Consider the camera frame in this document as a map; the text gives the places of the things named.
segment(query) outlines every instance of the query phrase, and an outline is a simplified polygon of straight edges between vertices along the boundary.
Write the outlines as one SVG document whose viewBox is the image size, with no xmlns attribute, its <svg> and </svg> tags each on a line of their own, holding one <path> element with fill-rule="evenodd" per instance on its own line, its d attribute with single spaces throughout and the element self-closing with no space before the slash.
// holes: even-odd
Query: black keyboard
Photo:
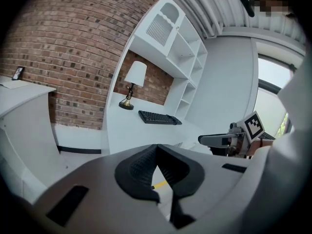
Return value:
<svg viewBox="0 0 312 234">
<path fill-rule="evenodd" d="M 139 111 L 138 115 L 140 115 L 146 124 L 182 125 L 181 121 L 170 115 L 161 115 L 146 111 Z"/>
</svg>

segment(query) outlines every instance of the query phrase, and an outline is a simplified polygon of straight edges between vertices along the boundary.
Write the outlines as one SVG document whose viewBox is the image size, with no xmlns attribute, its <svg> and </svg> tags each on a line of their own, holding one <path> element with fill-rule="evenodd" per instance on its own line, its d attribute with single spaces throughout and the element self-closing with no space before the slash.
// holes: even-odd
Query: glass window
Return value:
<svg viewBox="0 0 312 234">
<path fill-rule="evenodd" d="M 280 88 L 284 88 L 291 79 L 292 72 L 288 68 L 260 58 L 258 61 L 259 79 Z M 258 88 L 254 110 L 258 112 L 266 133 L 273 137 L 284 134 L 288 114 L 276 94 Z"/>
<path fill-rule="evenodd" d="M 260 58 L 258 62 L 259 79 L 265 80 L 280 88 L 284 88 L 291 79 L 292 72 L 288 68 Z"/>
</svg>

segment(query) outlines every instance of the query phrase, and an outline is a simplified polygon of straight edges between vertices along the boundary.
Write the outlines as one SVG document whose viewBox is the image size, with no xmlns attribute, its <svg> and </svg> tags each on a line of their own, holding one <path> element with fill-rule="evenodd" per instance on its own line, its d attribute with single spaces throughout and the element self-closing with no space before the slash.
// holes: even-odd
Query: white shelving unit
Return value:
<svg viewBox="0 0 312 234">
<path fill-rule="evenodd" d="M 208 55 L 184 12 L 172 0 L 159 0 L 136 27 L 129 49 L 175 78 L 164 107 L 184 119 Z"/>
</svg>

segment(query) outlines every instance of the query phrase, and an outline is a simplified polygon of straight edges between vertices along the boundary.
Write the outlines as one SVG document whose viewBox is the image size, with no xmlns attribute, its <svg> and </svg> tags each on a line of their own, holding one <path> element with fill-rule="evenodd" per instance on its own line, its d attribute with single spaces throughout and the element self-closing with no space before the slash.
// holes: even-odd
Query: curved ceiling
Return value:
<svg viewBox="0 0 312 234">
<path fill-rule="evenodd" d="M 267 17 L 257 12 L 248 16 L 240 0 L 174 0 L 186 13 L 192 24 L 203 37 L 215 37 L 229 32 L 229 28 L 248 27 L 268 30 L 305 43 L 305 35 L 299 24 L 282 14 Z"/>
</svg>

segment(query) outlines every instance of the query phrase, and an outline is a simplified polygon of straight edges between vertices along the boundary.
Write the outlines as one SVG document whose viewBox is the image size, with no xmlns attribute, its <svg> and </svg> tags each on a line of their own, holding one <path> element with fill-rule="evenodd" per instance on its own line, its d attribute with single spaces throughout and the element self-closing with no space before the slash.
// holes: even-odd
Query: cabinet door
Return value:
<svg viewBox="0 0 312 234">
<path fill-rule="evenodd" d="M 173 0 L 159 0 L 143 17 L 135 35 L 167 56 L 184 16 Z"/>
</svg>

